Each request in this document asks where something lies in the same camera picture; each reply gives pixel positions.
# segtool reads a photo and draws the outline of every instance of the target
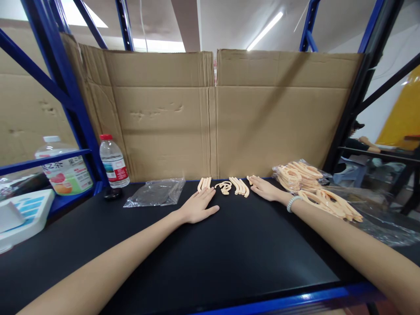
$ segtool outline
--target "yellow wall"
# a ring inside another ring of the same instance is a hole
[[[418,142],[404,136],[420,134],[420,66],[414,69],[386,121],[377,144],[413,150]]]

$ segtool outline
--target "ceiling beam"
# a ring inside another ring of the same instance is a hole
[[[185,52],[192,53],[201,51],[200,44],[200,0],[171,0],[174,8],[176,21],[184,42]]]

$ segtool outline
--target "white bottle cap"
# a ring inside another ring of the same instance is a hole
[[[44,137],[45,142],[60,142],[61,139],[59,136],[46,136]]]

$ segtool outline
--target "white scale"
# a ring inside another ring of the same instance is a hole
[[[0,233],[0,254],[42,231],[55,195],[52,189],[45,189],[0,202],[0,206],[12,202],[24,218],[22,225]]]

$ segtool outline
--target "bottle cap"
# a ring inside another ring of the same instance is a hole
[[[44,141],[45,142],[60,142],[61,139],[59,136],[45,136]]]
[[[104,135],[100,135],[99,138],[101,138],[101,140],[112,140],[112,135],[104,134]]]

